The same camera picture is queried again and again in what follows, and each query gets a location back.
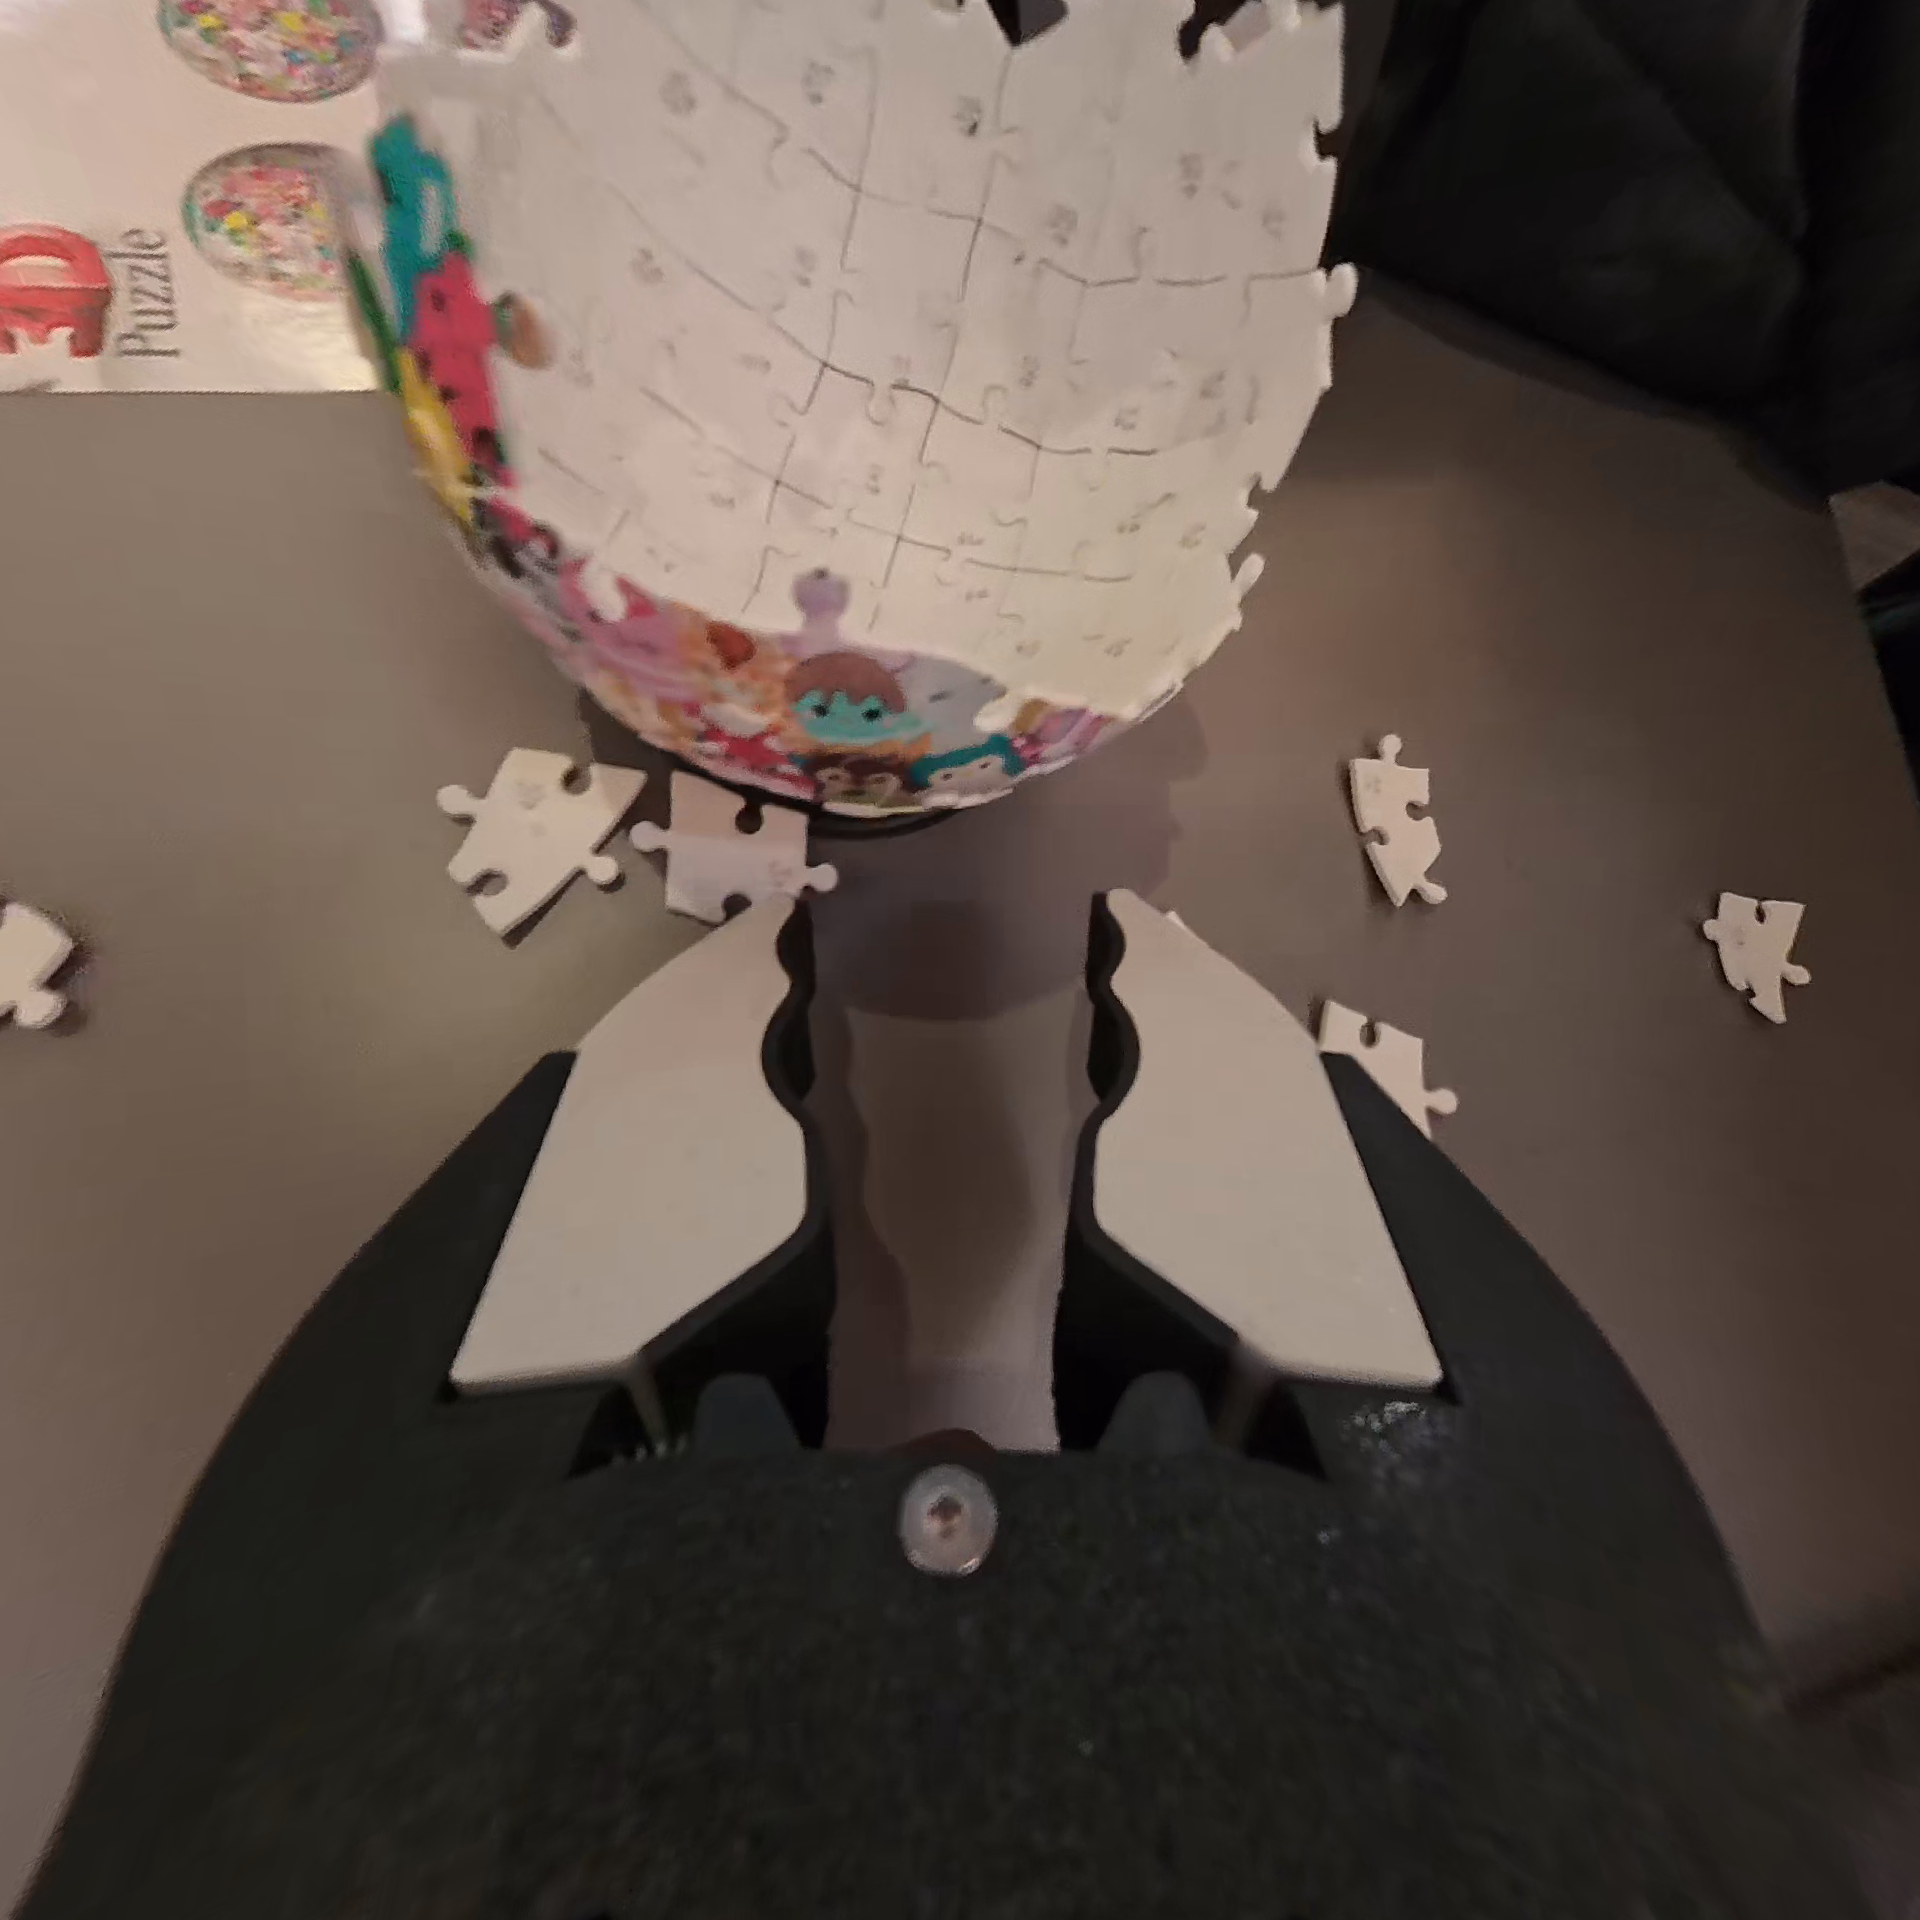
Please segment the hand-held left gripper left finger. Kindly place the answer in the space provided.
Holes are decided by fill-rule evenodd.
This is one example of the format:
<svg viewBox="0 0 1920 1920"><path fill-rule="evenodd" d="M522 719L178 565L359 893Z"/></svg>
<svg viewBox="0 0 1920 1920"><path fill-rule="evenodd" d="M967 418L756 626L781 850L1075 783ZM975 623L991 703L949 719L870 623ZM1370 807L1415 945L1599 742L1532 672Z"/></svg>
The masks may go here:
<svg viewBox="0 0 1920 1920"><path fill-rule="evenodd" d="M808 909L763 901L582 1037L447 1383L623 1383L653 1437L719 1376L826 1440L836 1298L819 1129Z"/></svg>

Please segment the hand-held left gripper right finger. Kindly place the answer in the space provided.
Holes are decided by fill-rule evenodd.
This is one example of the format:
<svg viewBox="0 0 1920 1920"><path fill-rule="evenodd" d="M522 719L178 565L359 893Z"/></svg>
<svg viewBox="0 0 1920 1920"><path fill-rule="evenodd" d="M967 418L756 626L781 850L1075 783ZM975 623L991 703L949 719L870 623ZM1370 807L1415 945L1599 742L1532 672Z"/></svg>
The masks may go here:
<svg viewBox="0 0 1920 1920"><path fill-rule="evenodd" d="M1186 923L1110 888L1088 914L1092 1112L1072 1159L1054 1423L1092 1448L1176 1376L1204 1423L1304 1448L1296 1383L1445 1381L1325 1058Z"/></svg>

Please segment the colourful puzzle ball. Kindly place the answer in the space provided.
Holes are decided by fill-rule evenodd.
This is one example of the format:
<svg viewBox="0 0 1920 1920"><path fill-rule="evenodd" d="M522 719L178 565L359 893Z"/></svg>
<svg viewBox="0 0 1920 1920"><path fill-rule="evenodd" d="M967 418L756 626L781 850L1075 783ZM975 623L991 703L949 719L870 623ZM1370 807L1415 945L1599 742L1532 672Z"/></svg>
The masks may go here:
<svg viewBox="0 0 1920 1920"><path fill-rule="evenodd" d="M422 3L368 344L478 579L648 746L891 823L1236 632L1355 296L1339 3Z"/></svg>

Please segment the puzzle instruction sheet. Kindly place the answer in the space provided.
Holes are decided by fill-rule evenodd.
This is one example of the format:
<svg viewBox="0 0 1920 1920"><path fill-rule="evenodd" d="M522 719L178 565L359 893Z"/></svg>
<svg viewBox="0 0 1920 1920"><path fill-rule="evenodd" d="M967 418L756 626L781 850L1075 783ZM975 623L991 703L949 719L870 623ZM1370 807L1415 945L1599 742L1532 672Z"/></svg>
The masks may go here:
<svg viewBox="0 0 1920 1920"><path fill-rule="evenodd" d="M4 393L368 393L376 69L575 3L4 1Z"/></svg>

